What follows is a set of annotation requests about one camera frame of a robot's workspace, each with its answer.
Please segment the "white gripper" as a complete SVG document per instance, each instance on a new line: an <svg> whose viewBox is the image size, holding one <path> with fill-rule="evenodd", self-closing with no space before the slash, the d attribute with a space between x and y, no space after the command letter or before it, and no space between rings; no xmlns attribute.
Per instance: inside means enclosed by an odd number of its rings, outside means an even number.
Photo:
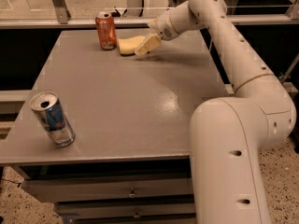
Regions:
<svg viewBox="0 0 299 224"><path fill-rule="evenodd" d="M169 41L179 36L170 20L170 11L166 11L157 18L148 22L148 27L157 34L148 34L135 49L135 55L142 56L158 48L162 40Z"/></svg>

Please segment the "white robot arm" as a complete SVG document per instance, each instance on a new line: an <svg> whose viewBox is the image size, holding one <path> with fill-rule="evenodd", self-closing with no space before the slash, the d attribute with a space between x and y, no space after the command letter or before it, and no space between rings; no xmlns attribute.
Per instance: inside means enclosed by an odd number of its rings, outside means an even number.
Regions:
<svg viewBox="0 0 299 224"><path fill-rule="evenodd" d="M206 28L233 96L199 105L190 122L190 162L197 224L271 224L258 162L261 148L284 141L296 122L292 98L226 16L223 0L187 0L149 22L135 49Z"/></svg>

